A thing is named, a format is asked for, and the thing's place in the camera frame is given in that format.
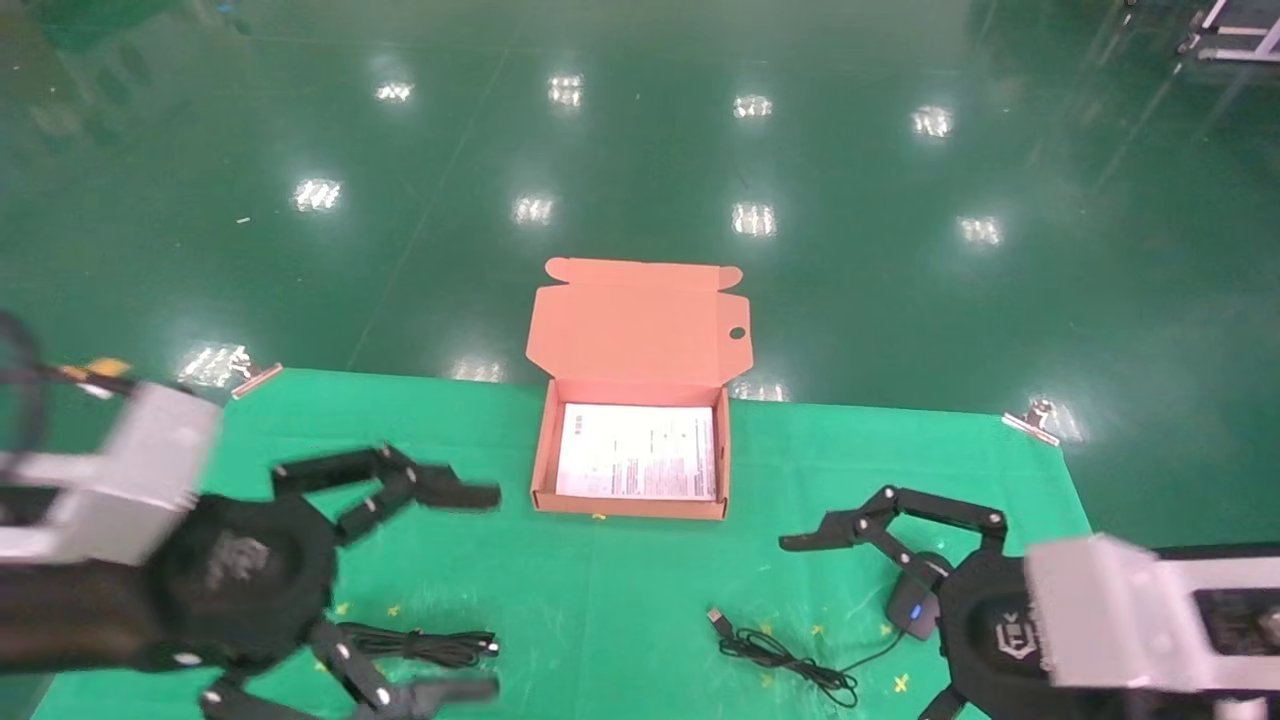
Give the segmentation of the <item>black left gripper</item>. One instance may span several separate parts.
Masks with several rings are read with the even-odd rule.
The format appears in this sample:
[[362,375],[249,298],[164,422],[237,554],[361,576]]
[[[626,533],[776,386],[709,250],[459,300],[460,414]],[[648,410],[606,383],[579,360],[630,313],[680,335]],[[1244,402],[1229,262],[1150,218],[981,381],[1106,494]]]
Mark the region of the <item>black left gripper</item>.
[[[308,638],[315,657],[355,702],[351,719],[434,719],[451,705],[495,700],[500,683],[494,675],[394,684],[337,624],[320,620],[332,602],[337,543],[360,542],[411,503],[493,511],[500,506],[500,487],[465,482],[452,466],[416,462],[390,445],[306,457],[271,470],[275,496],[366,480],[378,480],[380,488],[333,524],[301,496],[270,501],[201,496],[150,559],[165,653],[201,666],[261,673]],[[201,693],[200,711],[205,719],[316,717],[248,693],[244,680],[230,674]]]

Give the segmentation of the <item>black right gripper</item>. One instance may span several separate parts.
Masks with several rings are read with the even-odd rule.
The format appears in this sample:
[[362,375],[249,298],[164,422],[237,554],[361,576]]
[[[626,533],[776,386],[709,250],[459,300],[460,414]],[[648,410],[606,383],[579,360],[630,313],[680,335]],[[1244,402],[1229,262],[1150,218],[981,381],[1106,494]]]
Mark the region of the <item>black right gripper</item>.
[[[890,532],[902,515],[975,533],[978,550],[951,573],[934,568]],[[803,553],[870,544],[910,579],[941,583],[940,652],[950,680],[919,720],[955,720],[965,708],[989,719],[1061,719],[1062,697],[1042,666],[1021,562],[1004,556],[1007,533],[996,509],[884,487],[855,509],[826,512],[813,532],[782,536],[780,548]]]

